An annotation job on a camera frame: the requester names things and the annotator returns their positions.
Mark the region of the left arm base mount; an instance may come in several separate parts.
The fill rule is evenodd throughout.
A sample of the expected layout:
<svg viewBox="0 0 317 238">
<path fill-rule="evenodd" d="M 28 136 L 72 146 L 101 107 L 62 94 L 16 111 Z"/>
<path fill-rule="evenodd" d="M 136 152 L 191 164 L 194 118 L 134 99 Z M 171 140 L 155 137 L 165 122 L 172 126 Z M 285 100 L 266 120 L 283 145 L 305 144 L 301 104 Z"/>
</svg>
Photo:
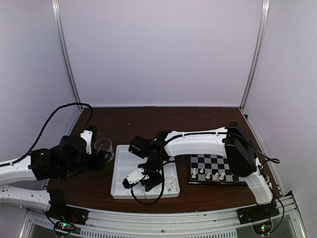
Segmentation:
<svg viewBox="0 0 317 238">
<path fill-rule="evenodd" d="M 53 225 L 53 232 L 60 237 L 70 235 L 78 230 L 78 225 L 85 225 L 89 211 L 72 206 L 51 206 L 50 210 L 43 211 Z"/>
</svg>

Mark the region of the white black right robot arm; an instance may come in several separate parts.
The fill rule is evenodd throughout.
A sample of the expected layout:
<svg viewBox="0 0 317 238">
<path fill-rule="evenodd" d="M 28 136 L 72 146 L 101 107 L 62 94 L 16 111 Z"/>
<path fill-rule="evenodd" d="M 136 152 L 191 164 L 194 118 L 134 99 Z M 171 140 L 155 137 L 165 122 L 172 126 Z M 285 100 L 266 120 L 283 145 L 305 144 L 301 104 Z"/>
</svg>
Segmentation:
<svg viewBox="0 0 317 238">
<path fill-rule="evenodd" d="M 146 191 L 164 185 L 164 165 L 170 157 L 212 154 L 226 158 L 233 175 L 243 178 L 255 197 L 254 215 L 264 219 L 273 211 L 273 190 L 257 149 L 241 126 L 233 121 L 227 127 L 206 131 L 159 131 L 154 139 L 135 136 L 128 151 L 146 162 L 128 174 L 122 184 L 132 190 L 141 183 Z"/>
</svg>

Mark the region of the black white chess board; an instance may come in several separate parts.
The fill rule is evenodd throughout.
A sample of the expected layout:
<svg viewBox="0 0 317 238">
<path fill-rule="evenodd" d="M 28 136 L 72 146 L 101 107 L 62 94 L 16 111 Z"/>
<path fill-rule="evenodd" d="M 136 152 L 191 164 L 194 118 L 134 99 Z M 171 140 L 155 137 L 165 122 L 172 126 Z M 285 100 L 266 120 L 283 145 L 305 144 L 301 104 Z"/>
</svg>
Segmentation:
<svg viewBox="0 0 317 238">
<path fill-rule="evenodd" d="M 192 179 L 193 169 L 197 169 L 197 180 Z M 207 173 L 211 173 L 211 179 L 206 180 Z M 212 177 L 215 173 L 219 173 L 218 180 L 213 180 Z M 219 180 L 222 173 L 225 173 L 224 180 Z M 237 177 L 232 174 L 228 159 L 221 155 L 214 154 L 192 154 L 188 162 L 188 184 L 190 185 L 242 185 L 246 186 L 243 178 Z"/>
</svg>

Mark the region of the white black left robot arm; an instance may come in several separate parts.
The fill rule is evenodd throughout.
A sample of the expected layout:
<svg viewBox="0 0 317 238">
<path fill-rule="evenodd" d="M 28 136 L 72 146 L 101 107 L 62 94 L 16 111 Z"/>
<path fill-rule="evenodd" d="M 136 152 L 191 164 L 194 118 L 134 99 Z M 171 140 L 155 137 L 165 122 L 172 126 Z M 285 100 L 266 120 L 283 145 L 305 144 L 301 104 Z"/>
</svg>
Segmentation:
<svg viewBox="0 0 317 238">
<path fill-rule="evenodd" d="M 91 139 L 63 136 L 51 149 L 31 151 L 23 159 L 10 160 L 0 166 L 0 201 L 19 207 L 52 211 L 60 220 L 71 216 L 60 190 L 29 190 L 11 186 L 20 181 L 60 179 L 69 181 L 85 169 L 102 171 L 110 152 L 91 148 Z"/>
</svg>

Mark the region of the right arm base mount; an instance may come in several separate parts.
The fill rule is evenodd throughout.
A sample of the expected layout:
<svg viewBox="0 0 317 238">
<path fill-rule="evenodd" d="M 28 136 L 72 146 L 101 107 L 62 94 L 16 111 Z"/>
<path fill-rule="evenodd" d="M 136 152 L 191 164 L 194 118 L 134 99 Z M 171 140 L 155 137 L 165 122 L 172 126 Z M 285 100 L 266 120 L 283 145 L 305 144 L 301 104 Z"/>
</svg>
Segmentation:
<svg viewBox="0 0 317 238">
<path fill-rule="evenodd" d="M 259 236 L 268 236 L 273 230 L 272 218 L 279 215 L 274 205 L 255 205 L 237 210 L 240 225 L 251 224 L 253 232 Z"/>
</svg>

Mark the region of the white plastic compartment tray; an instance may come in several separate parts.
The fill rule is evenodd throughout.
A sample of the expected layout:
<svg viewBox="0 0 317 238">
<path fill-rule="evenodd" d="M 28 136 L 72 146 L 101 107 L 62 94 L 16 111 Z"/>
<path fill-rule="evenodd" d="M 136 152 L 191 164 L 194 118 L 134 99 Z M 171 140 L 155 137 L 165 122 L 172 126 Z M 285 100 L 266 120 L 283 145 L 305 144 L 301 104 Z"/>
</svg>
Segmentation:
<svg viewBox="0 0 317 238">
<path fill-rule="evenodd" d="M 147 159 L 140 158 L 128 151 L 129 145 L 118 145 L 116 148 L 116 154 L 114 158 L 114 168 L 112 176 L 112 184 L 110 193 L 114 199 L 133 199 L 131 195 L 131 189 L 125 189 L 122 185 L 125 177 L 131 172 L 137 169 L 139 164 L 144 163 Z M 164 166 L 164 182 L 166 180 L 178 181 L 178 174 L 175 163 L 169 163 Z M 138 195 L 136 189 L 138 186 L 143 186 L 141 183 L 133 187 L 135 196 L 140 200 L 156 199 L 158 196 Z"/>
</svg>

